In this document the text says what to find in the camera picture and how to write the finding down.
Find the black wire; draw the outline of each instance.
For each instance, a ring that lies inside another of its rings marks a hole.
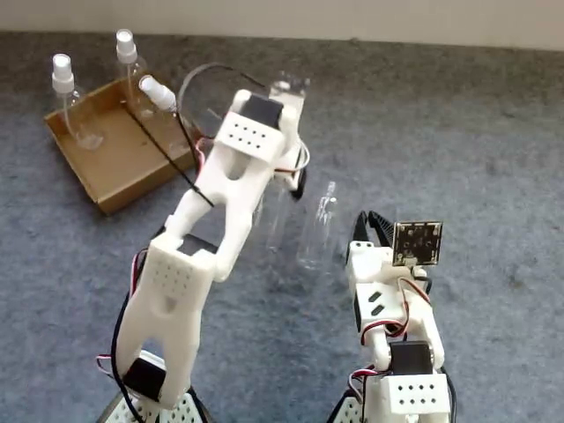
[[[165,227],[163,225],[159,228],[159,230],[153,236],[153,238],[155,238],[159,234],[162,234],[164,232],[164,230],[165,230]],[[140,271],[137,272],[137,280],[135,280],[136,283],[139,281],[139,278],[140,278],[140,275],[141,275],[141,270],[143,270],[143,267],[145,266],[146,258],[147,258],[147,254],[145,253],[142,256],[141,262],[138,266],[138,269]],[[123,321],[123,315],[125,314],[125,309],[127,308],[127,304],[128,304],[129,301],[130,301],[130,293],[127,293],[127,295],[125,295],[125,300],[123,301],[122,309],[120,310],[120,314],[117,316],[117,320],[115,321],[114,335],[112,336],[112,346],[111,346],[111,350],[110,350],[110,362],[111,362],[111,365],[112,365],[112,376],[114,377],[114,380],[115,380],[115,383],[117,384],[117,387],[122,392],[125,404],[130,409],[130,412],[133,415],[133,417],[135,418],[135,420],[137,421],[137,423],[145,423],[143,421],[143,418],[139,415],[139,413],[137,412],[137,410],[133,406],[133,403],[131,402],[130,394],[128,393],[127,388],[125,387],[125,384],[123,383],[123,380],[122,380],[122,378],[120,377],[120,375],[117,371],[117,362],[116,362],[116,358],[115,358],[115,355],[117,353],[117,338],[119,337],[119,334],[120,334],[120,329],[122,327],[122,321]]]
[[[176,165],[176,163],[174,163],[174,160],[172,160],[170,158],[170,156],[167,154],[167,152],[165,152],[163,150],[163,148],[159,145],[159,143],[157,143],[157,141],[155,140],[155,138],[151,135],[151,133],[147,130],[147,128],[141,123],[141,121],[139,121],[139,119],[137,119],[137,116],[135,116],[135,114],[127,107],[124,106],[125,110],[127,111],[127,113],[131,116],[131,118],[137,123],[137,125],[141,128],[141,130],[143,130],[143,132],[146,134],[146,136],[149,137],[149,139],[151,140],[152,144],[157,147],[157,150],[160,151],[160,153],[165,157],[165,159],[167,159],[168,163],[170,164],[170,166],[172,166],[174,168],[174,170],[176,170],[176,172],[178,172],[178,174],[184,179],[184,181],[186,181],[186,183],[207,203],[209,204],[211,207],[214,206],[214,204],[212,203],[212,201],[206,197],[204,195],[204,193],[200,190],[200,188],[198,188],[196,186],[196,184],[190,180],[190,178],[188,176],[186,176],[186,174],[178,167],[178,165]]]
[[[427,283],[425,284],[425,293],[429,295],[431,293],[431,288],[433,288],[433,280],[427,278]]]
[[[117,363],[116,363],[116,359],[115,359],[115,353],[117,351],[117,337],[120,334],[120,328],[122,326],[123,314],[125,313],[125,309],[127,308],[127,303],[129,302],[129,300],[130,300],[130,295],[128,293],[125,296],[125,300],[123,301],[123,304],[122,304],[122,309],[120,310],[120,314],[117,316],[117,321],[115,322],[114,336],[112,337],[112,349],[111,349],[111,353],[110,353],[111,363],[112,363],[112,375],[114,376],[115,383],[117,383],[117,387],[120,389],[120,391],[123,394],[123,399],[125,400],[125,404],[130,409],[130,412],[133,415],[133,417],[135,418],[135,420],[137,421],[137,423],[145,423],[143,421],[143,418],[139,415],[139,413],[137,412],[137,410],[133,406],[133,403],[131,402],[130,394],[128,393],[127,388],[125,387],[125,384],[123,383],[122,378],[120,377],[119,373],[117,372]]]
[[[221,62],[204,63],[204,64],[197,66],[193,70],[191,70],[184,77],[184,80],[182,81],[182,86],[180,87],[180,90],[178,91],[178,95],[176,96],[176,109],[178,110],[178,115],[182,115],[184,94],[188,91],[189,85],[192,82],[192,80],[195,77],[197,77],[198,75],[201,75],[202,73],[204,73],[205,71],[208,71],[209,69],[225,69],[225,70],[228,70],[228,71],[234,71],[234,72],[239,73],[242,77],[247,79],[249,82],[252,82],[253,84],[258,85],[258,86],[260,86],[264,89],[266,88],[266,84],[259,81],[257,78],[253,77],[252,75],[248,74],[247,72],[245,72],[243,70],[234,68],[233,66],[231,66],[229,64],[225,64],[225,63],[221,63]],[[204,135],[204,137],[213,138],[213,137],[205,134],[205,132],[200,128],[200,126],[197,124],[195,119],[191,118],[191,119],[189,119],[189,122],[197,129],[197,131],[199,133]]]
[[[449,386],[449,393],[450,393],[450,423],[456,423],[456,389],[455,384],[450,379],[449,374],[447,373],[447,369],[441,367],[441,371],[447,377],[447,385]]]
[[[433,288],[433,280],[431,278],[428,278],[427,276],[416,276],[414,279],[425,282],[425,293],[427,295],[431,293],[431,289]]]
[[[182,124],[182,117],[180,116],[180,113],[176,114],[176,121],[178,122],[178,126],[180,126],[180,129],[182,130],[182,134],[184,134],[184,137],[186,138],[186,141],[188,142],[190,152],[192,153],[192,157],[194,158],[194,162],[196,163],[196,166],[197,166],[197,172],[200,173],[200,170],[202,169],[202,162],[200,160],[200,156],[198,155],[198,153],[196,151],[196,146],[194,145],[194,140],[188,134],[188,132],[186,131],[186,128],[184,128],[184,125]]]

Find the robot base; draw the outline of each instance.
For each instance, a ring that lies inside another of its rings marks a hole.
[[[335,405],[327,423],[362,423],[362,405],[350,390]]]
[[[146,415],[139,402],[132,397],[133,406],[143,419],[151,418]],[[174,410],[163,410],[160,412],[159,423],[211,423],[212,418],[205,409],[202,402],[196,396],[193,389],[186,392]],[[135,422],[133,415],[125,404],[121,393],[115,396],[106,410],[96,420],[96,423],[130,423]]]

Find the white wall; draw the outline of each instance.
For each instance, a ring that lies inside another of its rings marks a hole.
[[[0,28],[564,50],[563,0],[0,0]]]

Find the gray carpet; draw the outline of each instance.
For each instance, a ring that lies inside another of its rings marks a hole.
[[[265,80],[310,76],[301,135],[312,187],[322,169],[342,181],[351,223],[360,208],[445,221],[433,297],[459,421],[561,420],[563,54],[137,41],[175,87],[211,60]],[[3,33],[0,51],[0,421],[90,422],[116,393],[93,356],[108,351],[130,257],[185,185],[177,178],[105,218],[49,137],[50,56],[69,53],[77,81],[94,88],[111,78],[111,34]],[[220,423],[322,422],[364,364],[341,268],[316,275],[295,263],[303,210],[278,255],[263,263],[251,245],[211,290],[193,380]]]

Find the transparent bottle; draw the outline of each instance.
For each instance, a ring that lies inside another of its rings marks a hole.
[[[85,100],[84,91],[74,84],[70,57],[53,56],[51,78],[57,109],[62,110],[67,130],[80,147],[95,150],[104,140],[104,132],[92,104]]]
[[[137,53],[133,33],[129,29],[117,31],[115,39],[117,78],[121,81],[127,105],[141,119],[151,119],[155,115],[155,107],[139,89],[139,80],[147,74],[147,63]]]
[[[184,154],[188,149],[188,140],[180,130],[176,96],[166,85],[162,85],[151,75],[139,80],[139,89],[155,106],[155,116],[148,125],[156,138],[167,140],[168,153],[172,158]]]
[[[299,264],[316,271],[328,270],[340,229],[337,183],[329,181],[325,187],[321,196],[314,197],[306,209],[297,254]]]
[[[288,188],[282,181],[271,181],[253,215],[250,241],[261,248],[278,251],[284,239],[292,201]]]

